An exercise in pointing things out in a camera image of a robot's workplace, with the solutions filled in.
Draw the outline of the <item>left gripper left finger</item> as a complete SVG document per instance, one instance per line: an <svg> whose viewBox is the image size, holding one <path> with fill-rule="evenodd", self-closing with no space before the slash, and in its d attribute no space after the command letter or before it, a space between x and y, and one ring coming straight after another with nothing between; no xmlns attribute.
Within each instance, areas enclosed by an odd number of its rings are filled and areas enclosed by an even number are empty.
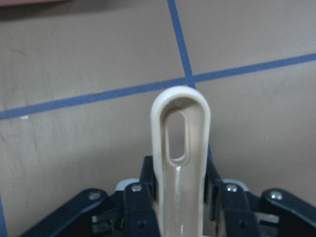
<svg viewBox="0 0 316 237"><path fill-rule="evenodd" d="M146 156L139 179L120 183L112 195L100 189L86 189L22 236L156 237L154 179L153 158Z"/></svg>

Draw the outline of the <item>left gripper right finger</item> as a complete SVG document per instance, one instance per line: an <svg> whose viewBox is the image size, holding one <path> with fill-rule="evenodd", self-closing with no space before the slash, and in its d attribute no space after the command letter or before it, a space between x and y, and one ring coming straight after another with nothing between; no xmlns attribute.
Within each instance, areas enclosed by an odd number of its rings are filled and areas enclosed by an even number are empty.
<svg viewBox="0 0 316 237"><path fill-rule="evenodd" d="M207 159L204 203L217 237L314 237L316 208L279 188L258 197L241 181L220 177Z"/></svg>

